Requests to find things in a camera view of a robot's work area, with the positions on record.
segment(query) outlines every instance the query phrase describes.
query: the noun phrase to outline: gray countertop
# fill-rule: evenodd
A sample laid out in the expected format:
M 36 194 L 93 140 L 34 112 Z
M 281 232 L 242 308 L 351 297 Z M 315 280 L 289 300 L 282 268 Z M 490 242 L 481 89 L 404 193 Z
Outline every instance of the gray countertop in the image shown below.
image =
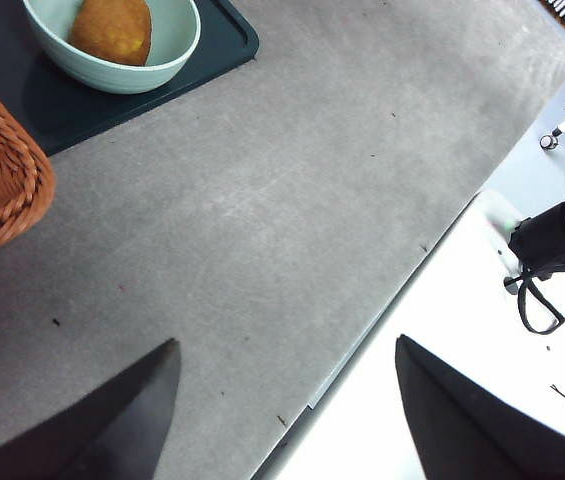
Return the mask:
M 257 61 L 54 156 L 0 250 L 0 443 L 175 337 L 156 479 L 248 478 L 565 80 L 529 0 L 235 3 Z

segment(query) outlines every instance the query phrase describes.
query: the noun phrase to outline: light green bowl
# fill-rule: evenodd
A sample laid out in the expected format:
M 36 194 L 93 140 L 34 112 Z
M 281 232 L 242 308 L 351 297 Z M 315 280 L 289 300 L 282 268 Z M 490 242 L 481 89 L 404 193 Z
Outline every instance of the light green bowl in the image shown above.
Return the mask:
M 141 93 L 171 80 L 200 40 L 200 14 L 193 0 L 147 0 L 151 51 L 146 66 L 108 62 L 69 45 L 69 31 L 82 0 L 22 0 L 35 37 L 51 59 L 80 82 L 110 93 Z

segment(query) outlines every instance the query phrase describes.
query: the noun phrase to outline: white surface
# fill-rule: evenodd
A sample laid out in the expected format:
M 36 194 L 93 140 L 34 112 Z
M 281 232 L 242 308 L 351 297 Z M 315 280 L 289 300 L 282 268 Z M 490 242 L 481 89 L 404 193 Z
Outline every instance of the white surface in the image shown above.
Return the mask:
M 497 230 L 513 217 L 520 215 L 494 192 L 474 201 L 362 347 L 275 478 L 424 478 L 395 373 L 395 340 L 402 333 L 565 434 L 565 399 L 549 387 L 565 393 L 565 324 L 550 336 L 528 333 L 516 297 L 501 286 L 510 270 L 505 263 L 515 266 L 515 259 Z M 565 314 L 565 274 L 539 283 Z

